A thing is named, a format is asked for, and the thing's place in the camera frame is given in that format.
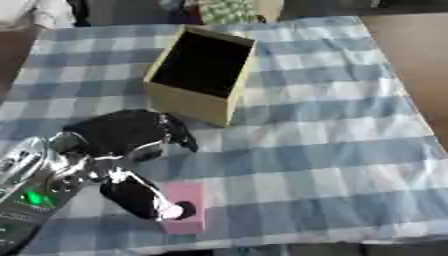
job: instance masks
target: robotic hand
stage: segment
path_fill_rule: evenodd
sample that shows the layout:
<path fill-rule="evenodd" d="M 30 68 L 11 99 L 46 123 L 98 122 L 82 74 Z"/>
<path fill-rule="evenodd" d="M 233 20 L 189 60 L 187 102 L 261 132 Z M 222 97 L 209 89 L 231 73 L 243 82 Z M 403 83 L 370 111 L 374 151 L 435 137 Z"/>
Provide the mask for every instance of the robotic hand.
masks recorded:
<path fill-rule="evenodd" d="M 123 110 L 65 126 L 50 139 L 22 141 L 0 161 L 0 255 L 15 255 L 84 186 L 143 219 L 184 219 L 190 202 L 172 203 L 127 165 L 160 157 L 177 143 L 196 152 L 185 125 L 169 114 Z"/>

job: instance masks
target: pink cube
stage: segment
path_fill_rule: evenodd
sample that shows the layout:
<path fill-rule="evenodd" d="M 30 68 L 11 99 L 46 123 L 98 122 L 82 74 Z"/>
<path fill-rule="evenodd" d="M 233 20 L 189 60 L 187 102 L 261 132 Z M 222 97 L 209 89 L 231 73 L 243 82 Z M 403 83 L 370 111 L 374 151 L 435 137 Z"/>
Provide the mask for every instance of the pink cube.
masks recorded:
<path fill-rule="evenodd" d="M 163 187 L 165 196 L 173 203 L 188 201 L 196 207 L 196 214 L 183 220 L 164 220 L 169 234 L 196 234 L 205 230 L 203 186 L 197 182 L 173 182 Z"/>

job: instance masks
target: white stripe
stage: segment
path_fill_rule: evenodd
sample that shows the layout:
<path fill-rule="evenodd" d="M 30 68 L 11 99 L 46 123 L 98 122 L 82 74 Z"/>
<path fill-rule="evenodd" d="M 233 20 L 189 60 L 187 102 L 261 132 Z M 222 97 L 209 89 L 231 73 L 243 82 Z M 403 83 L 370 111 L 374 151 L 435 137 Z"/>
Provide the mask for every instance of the white stripe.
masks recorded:
<path fill-rule="evenodd" d="M 163 49 L 174 40 L 174 35 L 119 38 L 80 38 L 72 41 L 40 39 L 31 49 L 32 55 L 76 54 Z"/>
<path fill-rule="evenodd" d="M 340 142 L 378 141 L 433 136 L 432 130 L 418 113 L 373 118 L 361 117 L 317 122 L 283 122 L 281 125 L 234 126 L 226 128 L 233 134 L 222 148 L 222 137 L 215 129 L 194 130 L 200 152 L 223 152 L 248 148 L 319 145 Z M 184 154 L 170 151 L 170 156 Z"/>
<path fill-rule="evenodd" d="M 448 160 L 425 160 L 423 161 L 426 166 L 424 170 L 416 170 L 416 166 L 420 163 L 407 163 L 407 164 L 382 164 L 382 165 L 366 165 L 359 167 L 347 167 L 347 168 L 324 168 L 324 169 L 315 169 L 312 170 L 311 173 L 320 172 L 322 174 L 329 174 L 330 172 L 337 171 L 346 172 L 347 170 L 351 170 L 353 172 L 362 171 L 362 175 L 365 175 L 366 180 L 371 182 L 371 186 L 364 186 L 360 188 L 360 184 L 356 182 L 346 182 L 347 180 L 341 180 L 342 183 L 345 184 L 344 190 L 340 190 L 338 193 L 336 190 L 332 189 L 333 194 L 318 194 L 314 192 L 314 189 L 320 191 L 328 191 L 325 188 L 325 184 L 320 183 L 316 185 L 312 185 L 312 190 L 310 193 L 303 193 L 301 195 L 288 195 L 285 193 L 276 193 L 273 195 L 271 190 L 261 190 L 257 189 L 257 203 L 270 203 L 270 202 L 290 202 L 296 200 L 306 200 L 306 199 L 319 199 L 319 198 L 328 198 L 328 197 L 347 197 L 350 195 L 369 195 L 376 193 L 387 193 L 387 192 L 399 192 L 399 191 L 425 191 L 430 189 L 441 189 L 448 188 L 448 179 L 445 179 L 447 176 L 443 174 L 448 167 Z M 403 179 L 403 175 L 408 172 L 421 172 L 422 174 L 415 177 L 415 180 L 412 180 L 411 183 L 406 183 Z M 427 174 L 432 173 L 433 177 L 428 177 Z M 220 188 L 224 188 L 225 184 L 231 184 L 233 181 L 237 181 L 242 187 L 244 187 L 244 182 L 247 182 L 248 187 L 253 187 L 254 181 L 257 180 L 278 180 L 279 175 L 285 175 L 285 179 L 300 179 L 301 175 L 309 175 L 306 171 L 285 171 L 281 173 L 253 173 L 250 175 L 241 175 L 234 177 L 208 177 L 201 179 L 192 179 L 189 181 L 200 182 L 204 185 L 207 197 L 206 197 L 206 207 L 223 207 L 230 205 L 245 205 L 245 204 L 253 204 L 255 203 L 250 196 L 246 196 L 244 198 L 222 198 L 222 189 L 216 190 L 216 185 L 219 184 Z M 422 179 L 426 179 L 424 185 L 422 186 Z M 431 182 L 435 179 L 438 179 L 438 183 Z"/>
<path fill-rule="evenodd" d="M 325 84 L 259 85 L 249 82 L 237 108 L 284 105 L 309 101 L 360 100 L 371 97 L 407 96 L 398 79 L 332 82 Z"/>
<path fill-rule="evenodd" d="M 148 68 L 146 63 L 126 63 L 64 67 L 28 67 L 22 70 L 16 79 L 16 86 L 35 86 L 36 83 L 82 83 L 96 81 L 116 81 L 121 79 L 142 78 Z"/>
<path fill-rule="evenodd" d="M 229 32 L 235 36 L 251 38 L 260 42 L 292 42 L 298 40 L 319 39 L 356 39 L 370 37 L 364 25 L 348 25 L 338 27 L 308 27 L 287 26 L 273 30 L 233 30 Z"/>
<path fill-rule="evenodd" d="M 254 63 L 256 64 L 253 65 L 253 71 L 285 71 L 316 67 L 384 64 L 386 58 L 377 49 L 366 51 L 336 49 L 328 52 L 258 56 Z"/>

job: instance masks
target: blue checkered tablecloth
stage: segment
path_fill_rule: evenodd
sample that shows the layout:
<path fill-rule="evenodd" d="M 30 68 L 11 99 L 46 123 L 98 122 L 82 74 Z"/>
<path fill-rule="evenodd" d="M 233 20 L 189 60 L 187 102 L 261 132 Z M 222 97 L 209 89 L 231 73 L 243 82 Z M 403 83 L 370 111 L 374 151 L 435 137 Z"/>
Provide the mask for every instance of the blue checkered tablecloth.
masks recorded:
<path fill-rule="evenodd" d="M 44 33 L 0 108 L 2 152 L 68 122 L 150 107 L 142 77 L 177 29 Z M 199 152 L 170 146 L 138 170 L 161 185 L 202 182 L 206 232 L 167 235 L 93 186 L 48 222 L 27 254 L 446 237 L 446 153 L 358 18 L 211 29 L 259 41 L 233 125 L 184 119 Z"/>

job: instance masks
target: cardboard box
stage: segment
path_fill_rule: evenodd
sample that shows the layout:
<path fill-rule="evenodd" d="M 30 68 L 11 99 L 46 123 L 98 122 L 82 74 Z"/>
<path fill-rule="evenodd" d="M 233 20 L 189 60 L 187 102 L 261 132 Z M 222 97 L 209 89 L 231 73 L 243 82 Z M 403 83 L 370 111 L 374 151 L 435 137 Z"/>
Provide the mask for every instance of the cardboard box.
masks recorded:
<path fill-rule="evenodd" d="M 145 76 L 152 107 L 229 125 L 254 54 L 254 40 L 182 27 Z"/>

